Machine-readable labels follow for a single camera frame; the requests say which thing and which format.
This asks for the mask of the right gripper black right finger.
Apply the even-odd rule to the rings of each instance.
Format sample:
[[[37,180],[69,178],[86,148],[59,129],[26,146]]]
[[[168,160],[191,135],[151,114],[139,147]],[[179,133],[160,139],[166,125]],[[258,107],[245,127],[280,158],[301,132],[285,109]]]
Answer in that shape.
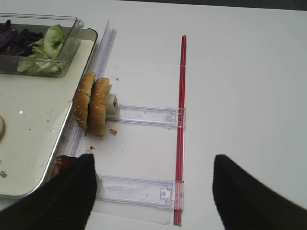
[[[271,190],[226,155],[216,155],[213,198],[226,230],[305,230],[307,211]]]

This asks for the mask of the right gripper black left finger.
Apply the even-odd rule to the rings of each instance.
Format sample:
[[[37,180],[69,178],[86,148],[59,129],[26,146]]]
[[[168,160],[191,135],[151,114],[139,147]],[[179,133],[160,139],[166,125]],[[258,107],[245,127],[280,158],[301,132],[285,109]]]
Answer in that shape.
[[[83,230],[97,192],[93,154],[73,159],[49,182],[0,213],[2,230]]]

